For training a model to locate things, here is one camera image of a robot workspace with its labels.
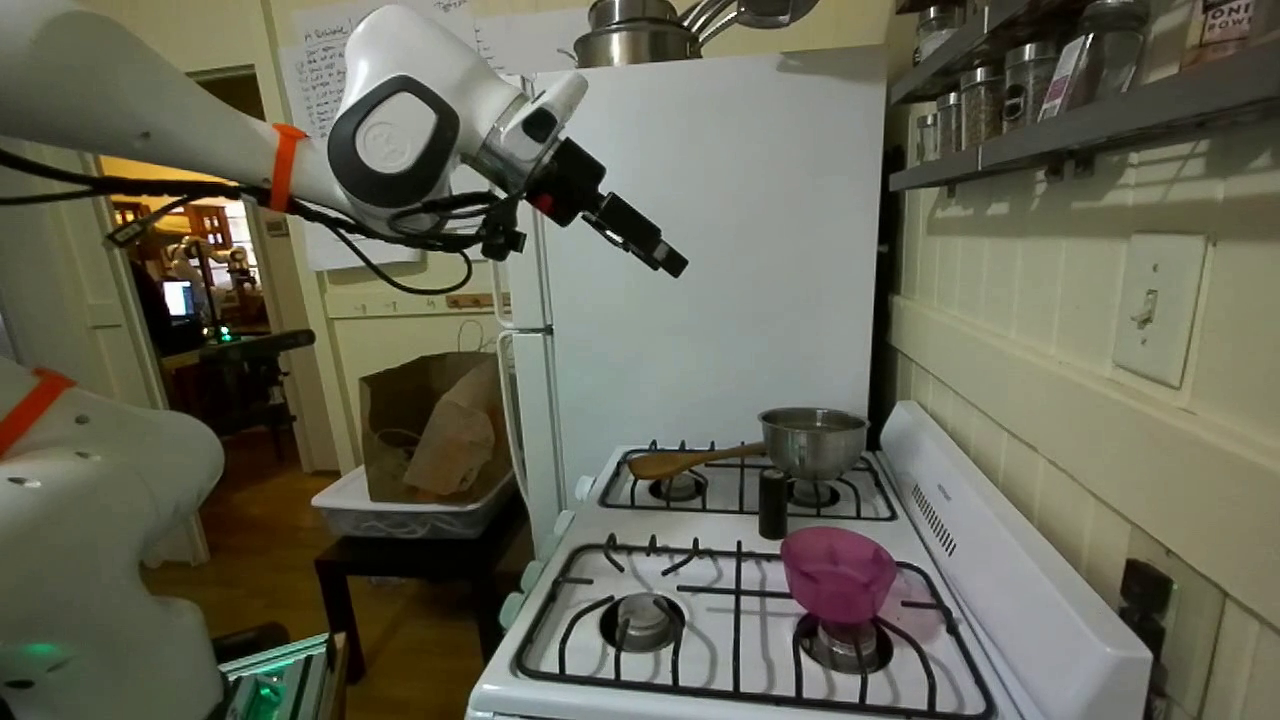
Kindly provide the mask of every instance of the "table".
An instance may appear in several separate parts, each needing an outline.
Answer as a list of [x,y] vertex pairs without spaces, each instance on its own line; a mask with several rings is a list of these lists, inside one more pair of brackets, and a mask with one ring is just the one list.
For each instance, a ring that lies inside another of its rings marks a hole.
[[468,581],[482,655],[487,660],[502,645],[502,590],[498,559],[507,540],[526,529],[521,491],[504,491],[502,511],[487,521],[482,535],[432,535],[432,540],[363,540],[345,535],[317,556],[321,597],[329,631],[348,637],[348,684],[363,678],[363,645],[356,627],[348,577],[416,577],[416,581]]

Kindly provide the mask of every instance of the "light switch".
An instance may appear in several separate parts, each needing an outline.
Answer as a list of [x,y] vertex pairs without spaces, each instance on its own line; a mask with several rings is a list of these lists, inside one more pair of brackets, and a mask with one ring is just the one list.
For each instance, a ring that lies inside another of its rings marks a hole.
[[1175,389],[1186,381],[1205,237],[1133,237],[1112,361]]

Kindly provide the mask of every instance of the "floor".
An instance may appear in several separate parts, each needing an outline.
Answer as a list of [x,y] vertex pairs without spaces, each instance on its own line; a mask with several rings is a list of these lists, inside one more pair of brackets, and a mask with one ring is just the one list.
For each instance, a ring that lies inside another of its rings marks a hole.
[[[229,441],[229,474],[206,504],[214,559],[147,569],[164,597],[206,607],[207,631],[280,622],[289,637],[325,631],[314,559],[333,543],[314,495],[333,478],[304,478],[291,447],[248,432]],[[482,678],[466,583],[354,581],[368,678],[348,688],[348,720],[457,720]]]

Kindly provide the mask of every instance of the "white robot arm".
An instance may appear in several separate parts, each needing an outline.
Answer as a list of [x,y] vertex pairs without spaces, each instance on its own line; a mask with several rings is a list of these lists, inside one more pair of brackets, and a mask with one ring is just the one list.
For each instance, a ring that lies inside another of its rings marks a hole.
[[[604,164],[559,127],[584,96],[567,76],[528,99],[441,21],[401,5],[376,9],[348,41],[348,82],[329,150],[239,115],[170,69],[110,18],[74,0],[0,0],[0,138],[135,157],[289,194],[289,209],[321,209],[412,250],[486,242],[486,257],[521,250],[514,206],[550,222],[584,215],[649,268],[686,272],[686,257],[622,195],[599,194]],[[482,237],[446,237],[457,209],[457,164],[487,177],[504,201],[486,209]]]

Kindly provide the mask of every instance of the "pink plastic cup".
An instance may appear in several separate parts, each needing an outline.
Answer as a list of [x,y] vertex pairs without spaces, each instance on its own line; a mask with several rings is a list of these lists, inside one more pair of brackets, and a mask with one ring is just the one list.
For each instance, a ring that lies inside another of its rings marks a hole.
[[897,565],[892,556],[846,529],[804,529],[783,540],[792,599],[824,627],[856,627],[876,622]]

